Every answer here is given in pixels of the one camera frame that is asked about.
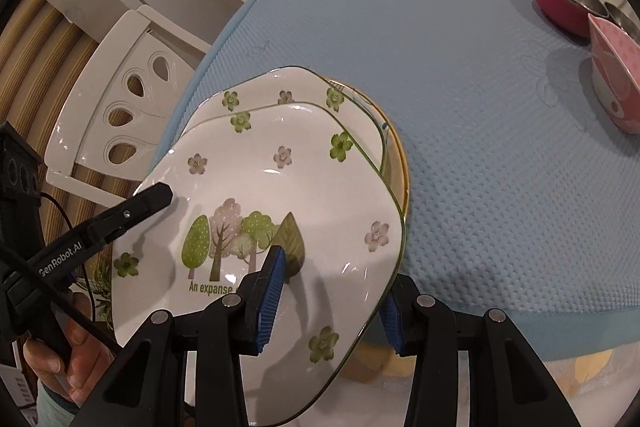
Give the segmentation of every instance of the leaf-shaped tree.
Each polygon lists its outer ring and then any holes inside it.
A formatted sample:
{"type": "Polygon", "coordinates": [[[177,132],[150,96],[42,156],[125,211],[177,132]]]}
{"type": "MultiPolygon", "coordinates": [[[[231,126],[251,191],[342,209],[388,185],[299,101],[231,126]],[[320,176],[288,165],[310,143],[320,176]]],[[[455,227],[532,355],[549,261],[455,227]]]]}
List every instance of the leaf-shaped tree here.
{"type": "Polygon", "coordinates": [[[189,268],[189,279],[193,279],[195,269],[207,258],[209,240],[209,219],[207,216],[198,216],[182,244],[182,264],[189,268]]]}
{"type": "Polygon", "coordinates": [[[229,255],[228,247],[231,240],[240,233],[242,208],[234,198],[229,198],[221,206],[216,208],[213,216],[209,218],[211,229],[211,244],[209,257],[213,259],[210,281],[220,280],[220,265],[222,258],[229,255]]]}
{"type": "Polygon", "coordinates": [[[241,234],[246,234],[255,241],[256,247],[248,256],[241,257],[249,265],[249,273],[255,272],[256,257],[259,253],[265,252],[271,245],[273,236],[278,229],[271,221],[271,217],[262,214],[257,210],[246,216],[241,223],[241,234]]]}
{"type": "Polygon", "coordinates": [[[284,248],[287,259],[286,282],[289,282],[289,279],[300,271],[305,262],[305,242],[291,212],[282,220],[271,244],[284,248]]]}

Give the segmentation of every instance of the blue cloth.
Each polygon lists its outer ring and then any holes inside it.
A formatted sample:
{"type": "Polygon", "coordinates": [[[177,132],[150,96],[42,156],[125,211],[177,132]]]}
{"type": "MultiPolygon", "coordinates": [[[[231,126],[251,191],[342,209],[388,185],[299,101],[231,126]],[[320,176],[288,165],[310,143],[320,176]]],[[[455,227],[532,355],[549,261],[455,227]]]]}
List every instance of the blue cloth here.
{"type": "MultiPolygon", "coordinates": [[[[640,339],[640,139],[607,118],[589,49],[533,0],[250,0],[185,90],[198,105],[280,66],[340,78],[399,129],[401,271],[463,312],[508,311],[545,360],[640,339]]],[[[366,339],[382,343],[379,321],[366,339]]]]}

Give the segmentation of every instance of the sleeve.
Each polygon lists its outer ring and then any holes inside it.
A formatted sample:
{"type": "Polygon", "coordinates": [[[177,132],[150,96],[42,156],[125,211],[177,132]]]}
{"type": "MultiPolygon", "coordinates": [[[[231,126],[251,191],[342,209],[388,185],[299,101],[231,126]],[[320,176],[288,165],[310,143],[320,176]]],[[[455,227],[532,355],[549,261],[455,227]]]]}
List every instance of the sleeve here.
{"type": "Polygon", "coordinates": [[[68,402],[38,381],[38,427],[68,427],[78,412],[78,407],[68,402]]]}

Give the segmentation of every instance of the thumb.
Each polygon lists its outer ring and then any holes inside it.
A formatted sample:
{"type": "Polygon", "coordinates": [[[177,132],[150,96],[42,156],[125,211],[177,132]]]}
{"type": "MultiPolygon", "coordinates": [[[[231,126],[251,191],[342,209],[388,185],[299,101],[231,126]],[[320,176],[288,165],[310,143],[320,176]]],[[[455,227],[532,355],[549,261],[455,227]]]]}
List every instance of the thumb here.
{"type": "Polygon", "coordinates": [[[49,347],[36,339],[28,339],[22,349],[24,360],[33,369],[33,372],[54,393],[69,399],[68,394],[62,388],[56,374],[64,372],[62,359],[49,347]]]}

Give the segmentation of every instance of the finger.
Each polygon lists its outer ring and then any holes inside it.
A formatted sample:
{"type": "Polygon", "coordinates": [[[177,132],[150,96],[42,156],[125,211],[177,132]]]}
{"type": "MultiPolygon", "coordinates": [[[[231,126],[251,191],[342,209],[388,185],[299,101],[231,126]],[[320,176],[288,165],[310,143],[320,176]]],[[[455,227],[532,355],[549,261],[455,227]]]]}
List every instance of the finger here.
{"type": "Polygon", "coordinates": [[[84,344],[74,347],[66,371],[66,377],[71,387],[81,389],[84,386],[102,347],[102,344],[93,337],[89,337],[84,344]]]}
{"type": "Polygon", "coordinates": [[[113,362],[113,355],[109,349],[100,344],[100,355],[92,368],[91,374],[86,379],[84,386],[82,386],[81,389],[71,389],[69,391],[71,400],[78,405],[84,403],[100,381],[100,378],[102,378],[105,371],[111,365],[111,362],[113,362]]]}
{"type": "MultiPolygon", "coordinates": [[[[91,317],[91,301],[85,294],[80,292],[74,293],[74,306],[85,317],[91,317]]],[[[75,320],[69,319],[69,322],[66,324],[66,337],[71,344],[80,346],[87,340],[88,336],[89,333],[87,333],[82,326],[78,325],[75,320]]]]}
{"type": "Polygon", "coordinates": [[[62,360],[55,352],[41,341],[28,339],[22,348],[24,360],[33,372],[54,393],[70,399],[66,390],[60,385],[56,373],[62,372],[62,360]]]}

